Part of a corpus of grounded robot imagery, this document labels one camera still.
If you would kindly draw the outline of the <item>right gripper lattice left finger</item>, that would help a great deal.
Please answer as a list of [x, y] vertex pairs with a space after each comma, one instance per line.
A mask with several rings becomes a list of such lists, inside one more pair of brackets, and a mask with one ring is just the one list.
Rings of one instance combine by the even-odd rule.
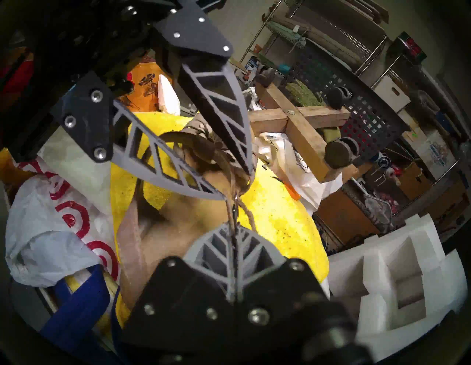
[[123, 328], [126, 350], [235, 350], [235, 250], [229, 225], [157, 265]]

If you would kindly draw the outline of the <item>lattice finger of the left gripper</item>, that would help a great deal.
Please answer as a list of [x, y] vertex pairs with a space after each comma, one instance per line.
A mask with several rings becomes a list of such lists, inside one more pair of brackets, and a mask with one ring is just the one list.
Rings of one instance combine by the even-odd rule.
[[152, 1], [155, 59], [195, 104], [248, 175], [253, 174], [247, 107], [230, 67], [233, 48], [208, 17], [226, 1]]

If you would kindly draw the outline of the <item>right gripper lattice right finger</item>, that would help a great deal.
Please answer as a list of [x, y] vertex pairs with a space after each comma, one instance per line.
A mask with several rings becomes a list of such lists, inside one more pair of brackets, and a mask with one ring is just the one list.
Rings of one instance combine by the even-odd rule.
[[235, 231], [237, 332], [326, 332], [330, 303], [307, 262], [288, 259], [241, 225]]

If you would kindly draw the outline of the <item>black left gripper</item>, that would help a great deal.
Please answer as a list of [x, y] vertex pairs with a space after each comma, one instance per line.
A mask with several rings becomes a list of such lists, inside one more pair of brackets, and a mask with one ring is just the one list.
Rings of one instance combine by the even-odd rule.
[[147, 24], [172, 9], [177, 1], [1, 1], [1, 147], [41, 147], [57, 128], [52, 107], [94, 162], [111, 161], [181, 195], [224, 201], [97, 76], [126, 83], [122, 69], [150, 48]]

